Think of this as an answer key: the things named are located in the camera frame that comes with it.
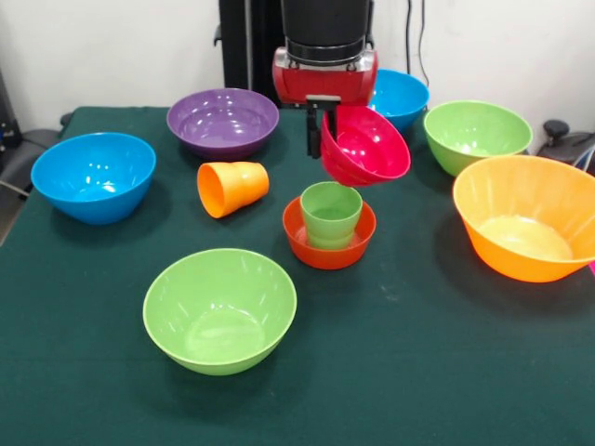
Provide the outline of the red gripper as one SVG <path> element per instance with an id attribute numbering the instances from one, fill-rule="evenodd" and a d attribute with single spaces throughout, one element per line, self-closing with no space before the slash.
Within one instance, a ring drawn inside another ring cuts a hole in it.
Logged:
<path id="1" fill-rule="evenodd" d="M 276 49 L 271 65 L 273 84 L 279 100 L 286 104 L 307 104 L 307 153 L 321 157 L 321 131 L 317 105 L 312 102 L 338 101 L 343 105 L 367 105 L 374 94 L 377 52 L 366 49 L 357 60 L 341 65 L 313 66 L 292 60 L 284 47 Z M 337 139 L 336 107 L 325 111 L 331 139 Z"/>

